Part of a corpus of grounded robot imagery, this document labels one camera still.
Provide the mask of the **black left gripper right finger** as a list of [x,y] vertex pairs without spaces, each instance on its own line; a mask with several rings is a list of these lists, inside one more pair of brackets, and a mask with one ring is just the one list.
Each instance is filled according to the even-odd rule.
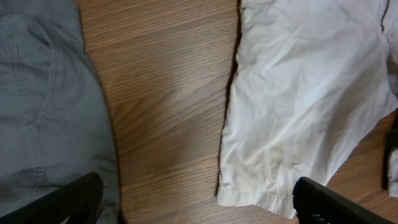
[[300,224],[393,224],[308,177],[296,182],[293,206]]

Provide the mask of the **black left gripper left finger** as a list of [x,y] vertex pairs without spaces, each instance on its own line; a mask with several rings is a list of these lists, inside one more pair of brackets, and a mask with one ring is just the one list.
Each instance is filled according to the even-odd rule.
[[95,224],[102,198],[103,180],[90,172],[1,217],[1,224]]

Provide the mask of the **beige khaki shorts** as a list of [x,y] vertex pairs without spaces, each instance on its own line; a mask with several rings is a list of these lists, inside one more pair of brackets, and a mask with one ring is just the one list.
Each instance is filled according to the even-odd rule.
[[293,218],[300,177],[325,185],[397,108],[397,2],[244,0],[217,202]]

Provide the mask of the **grey shorts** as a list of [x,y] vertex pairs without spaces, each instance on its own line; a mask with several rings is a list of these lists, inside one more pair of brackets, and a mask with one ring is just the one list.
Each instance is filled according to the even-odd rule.
[[116,223],[116,150],[72,1],[1,2],[1,214],[97,172],[99,223]]

